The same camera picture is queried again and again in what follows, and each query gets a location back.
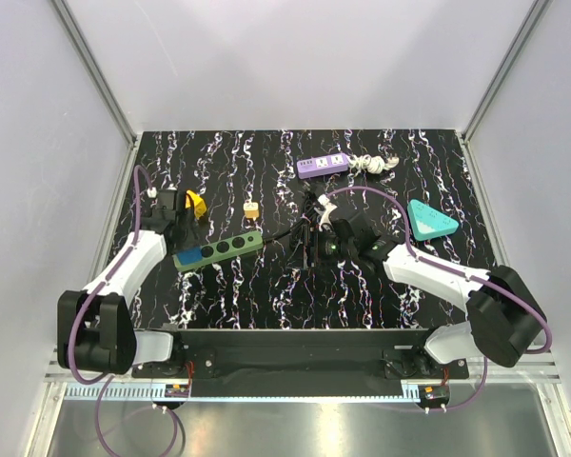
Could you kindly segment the green power strip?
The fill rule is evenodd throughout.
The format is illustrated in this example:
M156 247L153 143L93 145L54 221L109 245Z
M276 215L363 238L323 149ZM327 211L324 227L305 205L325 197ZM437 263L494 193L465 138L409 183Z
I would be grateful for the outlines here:
M263 235L258 230L253 230L234 237L226 238L215 243L200 246L203 259L196 264L182 267L172 256L174 266L180 272L192 271L204 268L208 265L217 264L234 257L249 254L260 250L264 245Z

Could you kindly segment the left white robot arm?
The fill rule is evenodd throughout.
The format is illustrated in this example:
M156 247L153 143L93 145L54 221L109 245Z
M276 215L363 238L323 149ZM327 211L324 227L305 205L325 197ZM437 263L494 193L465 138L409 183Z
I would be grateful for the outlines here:
M74 379L91 385L105 376L153 363L167 377L179 375L187 355L163 330L136 330L129 308L149 274L166 257L191 250L201 258L198 220L207 204L187 190L153 190L144 216L135 203L133 231L103 271L82 290L67 290L57 303L57 358Z

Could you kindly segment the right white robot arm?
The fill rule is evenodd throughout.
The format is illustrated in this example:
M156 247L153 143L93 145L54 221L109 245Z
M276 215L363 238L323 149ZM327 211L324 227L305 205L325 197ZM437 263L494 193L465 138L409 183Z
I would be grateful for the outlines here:
M547 318L521 276L511 267L492 270L446 261L412 246L411 228L402 240L376 232L360 212L345 212L328 195L305 193L298 221L289 231L304 266L350 261L381 280L427 292L460 309L465 320L427 330L410 349L385 358L401 378L434 377L460 359L482 357L512 368L533 353L536 338L550 349Z

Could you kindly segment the blue cube socket adapter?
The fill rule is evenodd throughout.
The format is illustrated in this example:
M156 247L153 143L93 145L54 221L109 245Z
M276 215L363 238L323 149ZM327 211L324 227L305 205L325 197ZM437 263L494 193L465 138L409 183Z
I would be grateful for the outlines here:
M175 255L175 259L182 267L187 267L189 265L196 264L203 259L202 250L200 247L190 248L185 251L178 252Z

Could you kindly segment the yellow cube socket adapter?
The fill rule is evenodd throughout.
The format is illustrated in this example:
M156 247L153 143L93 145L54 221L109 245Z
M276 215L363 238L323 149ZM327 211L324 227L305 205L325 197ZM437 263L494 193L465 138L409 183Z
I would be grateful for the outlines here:
M186 191L185 208L190 209L197 220L204 217L207 213L207 204L205 200L192 190Z

